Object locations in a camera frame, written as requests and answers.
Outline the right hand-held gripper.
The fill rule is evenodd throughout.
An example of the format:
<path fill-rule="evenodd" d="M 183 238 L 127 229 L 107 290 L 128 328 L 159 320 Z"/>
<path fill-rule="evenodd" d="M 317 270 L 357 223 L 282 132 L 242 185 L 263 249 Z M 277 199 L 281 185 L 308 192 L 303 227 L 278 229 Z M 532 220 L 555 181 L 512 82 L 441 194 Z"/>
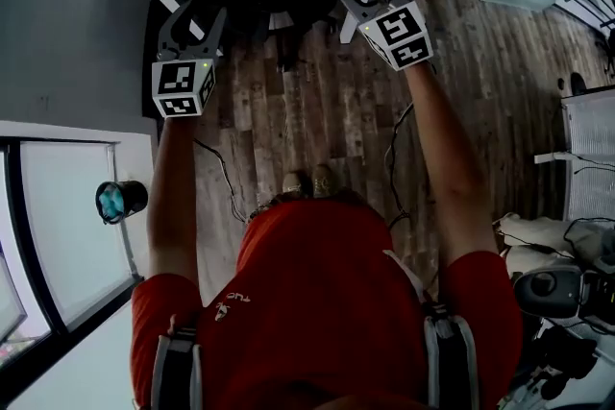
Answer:
<path fill-rule="evenodd" d="M 433 56 L 424 16 L 414 0 L 379 0 L 388 6 L 377 16 L 377 1 L 340 0 L 359 24 L 358 31 L 391 68 L 404 70 Z"/>

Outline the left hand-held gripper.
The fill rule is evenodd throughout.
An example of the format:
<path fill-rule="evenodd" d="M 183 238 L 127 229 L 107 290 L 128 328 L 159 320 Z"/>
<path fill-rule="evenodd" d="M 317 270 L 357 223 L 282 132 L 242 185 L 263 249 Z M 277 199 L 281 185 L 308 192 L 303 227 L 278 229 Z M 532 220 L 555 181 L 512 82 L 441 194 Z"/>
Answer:
<path fill-rule="evenodd" d="M 215 84 L 227 9 L 222 7 L 204 41 L 189 51 L 191 0 L 177 8 L 162 24 L 157 61 L 152 64 L 152 98 L 164 119 L 203 114 Z"/>

